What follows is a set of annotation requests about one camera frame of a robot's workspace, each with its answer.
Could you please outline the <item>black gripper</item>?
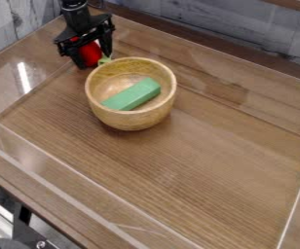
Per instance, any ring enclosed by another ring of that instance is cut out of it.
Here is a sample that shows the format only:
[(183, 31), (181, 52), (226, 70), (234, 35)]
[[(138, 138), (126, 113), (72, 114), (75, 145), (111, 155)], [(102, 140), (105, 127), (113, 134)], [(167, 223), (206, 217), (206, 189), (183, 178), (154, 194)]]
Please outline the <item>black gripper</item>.
[(64, 14), (66, 29), (54, 39), (60, 55), (70, 55), (75, 66), (79, 69), (86, 68), (83, 45), (98, 40), (105, 56), (110, 57), (113, 53), (113, 15), (106, 13), (97, 16), (76, 17)]

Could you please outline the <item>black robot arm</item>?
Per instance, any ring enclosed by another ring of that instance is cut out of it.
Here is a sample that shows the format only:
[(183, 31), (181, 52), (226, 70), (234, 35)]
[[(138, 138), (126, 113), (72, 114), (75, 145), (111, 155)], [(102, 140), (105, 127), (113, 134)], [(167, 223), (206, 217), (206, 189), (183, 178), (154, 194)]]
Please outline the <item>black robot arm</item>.
[(54, 39), (60, 56), (68, 56), (79, 69), (98, 64), (102, 56), (113, 53), (113, 15), (93, 16), (87, 0), (62, 0), (66, 28)]

